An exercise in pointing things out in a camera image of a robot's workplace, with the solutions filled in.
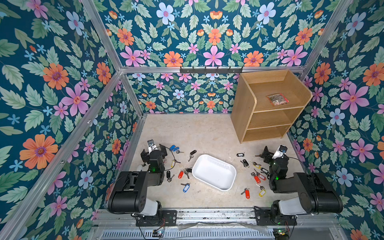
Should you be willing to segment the yellow ring tag key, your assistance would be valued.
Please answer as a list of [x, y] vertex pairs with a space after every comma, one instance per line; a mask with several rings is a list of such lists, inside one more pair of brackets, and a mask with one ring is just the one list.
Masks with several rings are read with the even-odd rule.
[[180, 164], [180, 162], [177, 160], [173, 160], [171, 164], [171, 169], [173, 169], [176, 166], [176, 164]]

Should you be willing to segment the small dark key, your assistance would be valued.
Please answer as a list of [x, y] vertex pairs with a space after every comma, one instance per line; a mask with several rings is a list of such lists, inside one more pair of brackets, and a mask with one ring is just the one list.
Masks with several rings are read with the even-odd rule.
[[171, 171], [166, 172], [167, 181], [170, 183], [175, 175]]

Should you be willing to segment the blue tag key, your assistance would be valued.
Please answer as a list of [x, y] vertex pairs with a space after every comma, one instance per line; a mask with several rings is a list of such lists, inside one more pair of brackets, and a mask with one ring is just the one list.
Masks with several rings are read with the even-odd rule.
[[181, 184], [184, 188], [183, 188], [183, 192], [184, 193], [187, 193], [188, 190], [190, 189], [190, 183], [186, 183], [186, 184]]
[[170, 147], [170, 151], [172, 151], [173, 153], [176, 153], [176, 154], [180, 154], [180, 153], [183, 153], [179, 147], [177, 147], [176, 145], [172, 145]]

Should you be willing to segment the red tag key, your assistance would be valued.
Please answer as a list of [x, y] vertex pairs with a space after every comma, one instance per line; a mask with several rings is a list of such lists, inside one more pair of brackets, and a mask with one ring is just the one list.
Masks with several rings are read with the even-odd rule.
[[257, 184], [260, 184], [260, 183], [261, 183], [261, 180], [260, 180], [260, 178], [256, 175], [256, 173], [251, 173], [251, 176], [255, 179], [255, 181], [257, 182]]
[[262, 174], [260, 173], [257, 173], [257, 176], [259, 177], [259, 179], [265, 181], [267, 178], [265, 176], [263, 176]]
[[244, 195], [246, 199], [250, 199], [250, 191], [248, 188], [244, 188], [243, 192], [241, 193], [241, 195]]
[[184, 176], [185, 172], [184, 171], [180, 171], [179, 175], [178, 175], [178, 178], [181, 179], [183, 176]]

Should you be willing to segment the key with black ring tag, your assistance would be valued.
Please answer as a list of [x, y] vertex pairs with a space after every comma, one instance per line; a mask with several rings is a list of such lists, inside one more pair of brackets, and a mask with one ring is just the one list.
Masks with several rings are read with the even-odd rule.
[[249, 167], [249, 163], [247, 162], [247, 160], [243, 159], [243, 160], [241, 160], [241, 163], [243, 164], [243, 167], [245, 167], [245, 168]]

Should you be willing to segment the dark tag key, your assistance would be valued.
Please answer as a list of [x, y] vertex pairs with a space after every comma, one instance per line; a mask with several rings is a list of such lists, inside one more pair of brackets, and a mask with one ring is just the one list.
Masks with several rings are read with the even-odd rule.
[[192, 152], [190, 152], [190, 156], [189, 156], [188, 162], [191, 161], [191, 159], [194, 157], [194, 154], [196, 154], [196, 153], [197, 153], [197, 150], [193, 150]]

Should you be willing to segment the blue tag key front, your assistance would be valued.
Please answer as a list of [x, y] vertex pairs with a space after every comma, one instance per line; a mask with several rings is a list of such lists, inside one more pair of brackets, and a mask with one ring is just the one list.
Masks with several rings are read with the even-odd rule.
[[190, 189], [190, 183], [186, 183], [186, 184], [181, 184], [184, 188], [183, 188], [183, 192], [184, 193], [187, 193], [188, 190]]

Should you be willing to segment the wooden shelf cabinet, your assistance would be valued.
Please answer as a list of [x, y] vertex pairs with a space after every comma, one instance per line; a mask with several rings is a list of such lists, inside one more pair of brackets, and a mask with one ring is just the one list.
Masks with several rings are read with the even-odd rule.
[[[290, 102], [272, 106], [267, 96]], [[240, 143], [282, 138], [312, 99], [312, 92], [289, 70], [242, 73], [231, 120]]]

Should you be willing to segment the white storage tray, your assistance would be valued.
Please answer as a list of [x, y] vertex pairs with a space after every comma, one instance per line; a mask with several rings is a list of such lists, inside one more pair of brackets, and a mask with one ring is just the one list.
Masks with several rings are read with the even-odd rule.
[[196, 160], [192, 174], [194, 178], [219, 191], [229, 191], [236, 179], [237, 170], [229, 163], [207, 154]]

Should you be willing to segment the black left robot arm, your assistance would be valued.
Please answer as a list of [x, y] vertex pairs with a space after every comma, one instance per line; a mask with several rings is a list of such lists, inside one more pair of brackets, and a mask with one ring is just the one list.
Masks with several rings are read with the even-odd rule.
[[163, 145], [143, 150], [141, 158], [149, 165], [148, 170], [120, 172], [107, 197], [107, 210], [112, 214], [158, 215], [161, 204], [150, 200], [147, 193], [148, 187], [162, 185], [166, 173], [163, 159], [167, 155], [167, 148]]

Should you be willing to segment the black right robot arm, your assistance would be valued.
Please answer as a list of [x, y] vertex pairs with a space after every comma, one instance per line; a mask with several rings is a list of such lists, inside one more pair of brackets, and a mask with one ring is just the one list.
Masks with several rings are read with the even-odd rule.
[[286, 146], [281, 145], [272, 153], [265, 147], [260, 155], [264, 163], [269, 165], [266, 174], [270, 189], [275, 194], [298, 194], [295, 198], [274, 201], [271, 212], [276, 216], [341, 213], [343, 202], [324, 174], [293, 173], [292, 177], [287, 177], [290, 160], [286, 155], [287, 150]]

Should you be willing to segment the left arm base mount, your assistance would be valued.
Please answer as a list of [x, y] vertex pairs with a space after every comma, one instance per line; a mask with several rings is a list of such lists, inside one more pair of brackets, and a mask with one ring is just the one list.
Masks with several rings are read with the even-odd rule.
[[162, 210], [154, 216], [138, 216], [137, 227], [173, 227], [177, 222], [178, 212], [176, 210]]

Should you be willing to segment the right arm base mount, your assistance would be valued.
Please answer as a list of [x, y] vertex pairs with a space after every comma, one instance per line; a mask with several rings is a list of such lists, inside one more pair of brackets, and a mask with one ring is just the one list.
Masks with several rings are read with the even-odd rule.
[[296, 226], [295, 215], [283, 215], [277, 205], [271, 208], [259, 208], [254, 206], [255, 218], [258, 226]]

